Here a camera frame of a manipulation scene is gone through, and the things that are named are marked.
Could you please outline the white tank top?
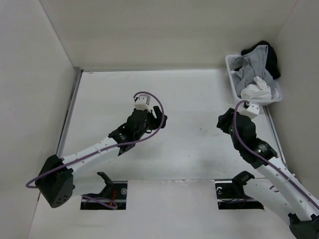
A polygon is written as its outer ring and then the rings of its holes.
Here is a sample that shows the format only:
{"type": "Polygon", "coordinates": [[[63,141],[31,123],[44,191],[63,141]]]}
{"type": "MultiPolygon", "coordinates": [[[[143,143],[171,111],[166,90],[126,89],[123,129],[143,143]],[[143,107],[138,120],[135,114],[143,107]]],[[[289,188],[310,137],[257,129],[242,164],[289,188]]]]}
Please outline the white tank top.
{"type": "Polygon", "coordinates": [[[270,101],[279,98],[279,91],[276,88],[271,90],[267,83],[259,76],[254,77],[254,82],[254,84],[249,84],[241,91],[240,96],[242,99],[270,101]]]}

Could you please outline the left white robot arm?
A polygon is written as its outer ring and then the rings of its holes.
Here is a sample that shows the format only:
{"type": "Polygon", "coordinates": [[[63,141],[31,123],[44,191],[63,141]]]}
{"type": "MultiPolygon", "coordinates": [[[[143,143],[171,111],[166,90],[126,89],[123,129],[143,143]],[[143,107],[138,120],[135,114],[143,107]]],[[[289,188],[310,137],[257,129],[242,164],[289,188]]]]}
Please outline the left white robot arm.
{"type": "Polygon", "coordinates": [[[92,201],[108,198],[112,182],[106,173],[98,171],[93,179],[81,179],[81,175],[103,160],[117,158],[150,139],[165,127],[166,121],[162,106],[151,110],[134,108],[125,123],[98,143],[71,155],[48,157],[34,180],[36,188],[51,208],[62,206],[72,196],[92,201]]]}

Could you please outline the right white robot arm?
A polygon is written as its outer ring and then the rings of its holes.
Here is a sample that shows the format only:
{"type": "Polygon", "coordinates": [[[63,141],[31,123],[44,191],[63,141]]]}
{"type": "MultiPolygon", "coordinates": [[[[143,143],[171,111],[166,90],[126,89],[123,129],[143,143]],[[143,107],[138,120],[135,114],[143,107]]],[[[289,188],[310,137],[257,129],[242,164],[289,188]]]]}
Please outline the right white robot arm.
{"type": "Polygon", "coordinates": [[[297,239],[319,237],[319,201],[282,163],[277,152],[256,134],[256,126],[245,115],[229,108],[218,117],[217,128],[231,136],[240,156],[272,184],[268,187],[252,173],[232,178],[231,191],[250,197],[279,216],[297,239]]]}

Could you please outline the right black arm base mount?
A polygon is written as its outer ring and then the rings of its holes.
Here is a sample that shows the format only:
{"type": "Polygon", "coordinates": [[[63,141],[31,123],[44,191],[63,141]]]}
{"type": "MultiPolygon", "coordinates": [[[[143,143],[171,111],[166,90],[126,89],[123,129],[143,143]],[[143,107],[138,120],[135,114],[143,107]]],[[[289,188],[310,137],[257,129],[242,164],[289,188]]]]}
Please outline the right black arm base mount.
{"type": "Polygon", "coordinates": [[[219,210],[263,210],[264,206],[244,193],[243,186],[255,179],[251,173],[243,171],[232,179],[215,181],[217,206],[219,210]]]}

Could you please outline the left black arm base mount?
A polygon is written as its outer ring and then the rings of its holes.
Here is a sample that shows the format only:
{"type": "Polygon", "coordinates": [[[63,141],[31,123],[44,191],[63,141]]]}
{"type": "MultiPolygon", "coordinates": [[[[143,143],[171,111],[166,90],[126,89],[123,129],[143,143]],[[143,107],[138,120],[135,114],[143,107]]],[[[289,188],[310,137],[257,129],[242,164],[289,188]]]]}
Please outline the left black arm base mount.
{"type": "Polygon", "coordinates": [[[127,206],[128,181],[113,181],[104,172],[98,172],[97,192],[85,193],[82,197],[81,210],[125,210],[127,206]]]}

